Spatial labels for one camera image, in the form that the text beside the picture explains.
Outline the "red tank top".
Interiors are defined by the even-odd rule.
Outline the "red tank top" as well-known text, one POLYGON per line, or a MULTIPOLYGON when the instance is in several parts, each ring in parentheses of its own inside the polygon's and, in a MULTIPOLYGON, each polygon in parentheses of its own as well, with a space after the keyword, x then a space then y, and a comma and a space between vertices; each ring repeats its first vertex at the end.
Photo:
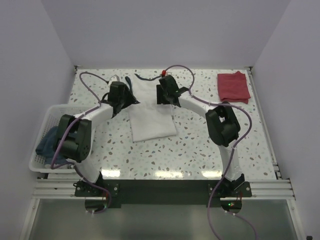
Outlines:
POLYGON ((217 91, 221 102, 248 104, 249 93, 247 78, 244 73, 219 73, 217 75, 217 91))

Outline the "white navy tank top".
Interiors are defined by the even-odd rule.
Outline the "white navy tank top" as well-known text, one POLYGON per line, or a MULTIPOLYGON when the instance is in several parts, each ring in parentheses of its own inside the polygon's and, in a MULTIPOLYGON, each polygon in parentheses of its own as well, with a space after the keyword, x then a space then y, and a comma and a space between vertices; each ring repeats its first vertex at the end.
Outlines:
POLYGON ((132 92, 137 104, 128 107, 129 121, 134 142, 175 136, 171 105, 157 104, 156 80, 142 80, 136 73, 130 77, 132 92))

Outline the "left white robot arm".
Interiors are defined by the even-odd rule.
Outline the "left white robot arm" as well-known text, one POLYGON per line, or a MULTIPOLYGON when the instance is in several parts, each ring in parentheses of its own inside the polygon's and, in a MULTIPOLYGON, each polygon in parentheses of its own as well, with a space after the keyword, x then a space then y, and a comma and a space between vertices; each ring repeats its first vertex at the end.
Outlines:
POLYGON ((104 184, 98 180, 101 173, 91 160, 96 128, 114 118, 123 109, 137 103, 130 85, 113 81, 109 92, 97 106, 76 115, 64 114, 60 118, 54 138, 54 155, 50 168, 56 169, 57 157, 62 156, 87 182, 86 191, 92 196, 99 196, 104 190, 104 184))

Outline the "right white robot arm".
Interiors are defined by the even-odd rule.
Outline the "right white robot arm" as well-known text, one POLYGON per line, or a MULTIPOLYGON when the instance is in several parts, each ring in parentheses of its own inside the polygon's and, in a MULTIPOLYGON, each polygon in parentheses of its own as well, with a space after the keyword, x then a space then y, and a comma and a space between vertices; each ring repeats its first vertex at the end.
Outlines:
POLYGON ((223 192, 230 197, 235 196, 245 181, 241 170, 238 151, 234 147, 241 130, 233 109, 226 102, 203 103, 189 94, 187 87, 178 87, 173 76, 167 75, 159 79, 156 86, 158 105, 172 105, 192 111, 206 121, 208 135, 219 148, 225 182, 223 192))

